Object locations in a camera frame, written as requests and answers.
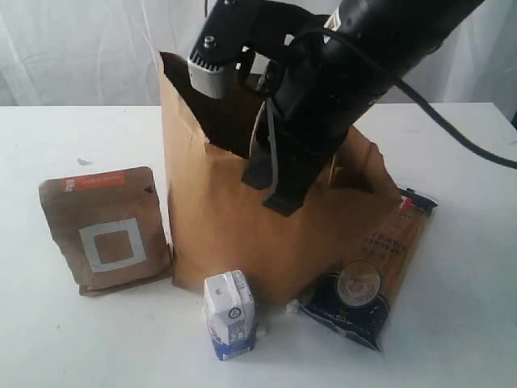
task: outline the white backdrop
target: white backdrop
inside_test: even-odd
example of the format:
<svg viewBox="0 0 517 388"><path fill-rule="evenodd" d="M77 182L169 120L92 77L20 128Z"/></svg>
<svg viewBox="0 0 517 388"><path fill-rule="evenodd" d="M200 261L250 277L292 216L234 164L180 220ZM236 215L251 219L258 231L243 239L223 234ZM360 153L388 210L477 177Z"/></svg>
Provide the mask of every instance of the white backdrop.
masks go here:
<svg viewBox="0 0 517 388"><path fill-rule="evenodd" d="M291 2L330 13L339 0ZM186 56L203 19L204 0L0 0L0 105L159 104L157 51ZM511 117L516 36L517 2L485 0L407 81L431 101L493 101Z"/></svg>

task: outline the white carton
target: white carton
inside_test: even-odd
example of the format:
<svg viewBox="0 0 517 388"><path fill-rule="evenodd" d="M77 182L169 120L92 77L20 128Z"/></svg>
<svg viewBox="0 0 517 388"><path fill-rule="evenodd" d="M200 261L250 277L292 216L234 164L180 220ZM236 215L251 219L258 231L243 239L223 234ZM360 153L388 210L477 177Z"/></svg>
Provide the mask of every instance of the white carton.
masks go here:
<svg viewBox="0 0 517 388"><path fill-rule="evenodd" d="M219 360L253 350L255 306L241 271L204 280L204 313Z"/></svg>

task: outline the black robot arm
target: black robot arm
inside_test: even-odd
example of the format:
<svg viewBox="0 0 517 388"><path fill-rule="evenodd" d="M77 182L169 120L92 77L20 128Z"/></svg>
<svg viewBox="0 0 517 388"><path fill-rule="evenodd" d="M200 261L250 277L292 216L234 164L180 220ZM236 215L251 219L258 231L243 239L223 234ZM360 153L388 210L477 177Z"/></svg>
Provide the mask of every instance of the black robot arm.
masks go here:
<svg viewBox="0 0 517 388"><path fill-rule="evenodd" d="M342 0L321 16L280 2L219 0L189 57L191 83L220 98L238 64L242 86L266 100L242 181L271 188L264 205L287 216L303 205L350 125L393 86L353 48L402 77L482 2ZM270 62L250 86L255 53Z"/></svg>

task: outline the white tabletop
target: white tabletop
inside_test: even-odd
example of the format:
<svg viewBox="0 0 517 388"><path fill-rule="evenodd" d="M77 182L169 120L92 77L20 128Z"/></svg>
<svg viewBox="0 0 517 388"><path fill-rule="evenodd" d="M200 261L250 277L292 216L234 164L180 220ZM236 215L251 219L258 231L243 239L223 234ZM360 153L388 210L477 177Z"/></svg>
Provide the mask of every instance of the white tabletop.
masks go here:
<svg viewBox="0 0 517 388"><path fill-rule="evenodd" d="M517 132L492 104L437 108L517 159ZM201 298L169 280L79 297L40 208L44 179L141 165L165 204L160 108L0 108L0 386L515 386L517 171L464 150L414 105L376 105L358 127L398 183L439 201L383 352L278 313L253 352L220 362Z"/></svg>

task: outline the red tag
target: red tag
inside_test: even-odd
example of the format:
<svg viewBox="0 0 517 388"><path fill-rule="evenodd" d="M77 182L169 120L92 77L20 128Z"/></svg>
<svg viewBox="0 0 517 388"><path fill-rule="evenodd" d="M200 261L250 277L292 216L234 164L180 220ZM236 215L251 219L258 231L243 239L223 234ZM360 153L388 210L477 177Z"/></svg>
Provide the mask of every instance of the red tag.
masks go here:
<svg viewBox="0 0 517 388"><path fill-rule="evenodd" d="M123 171L106 172L104 174L73 176L61 180L61 188L64 192L82 190L94 190L96 188L109 188L122 186L126 183Z"/></svg>

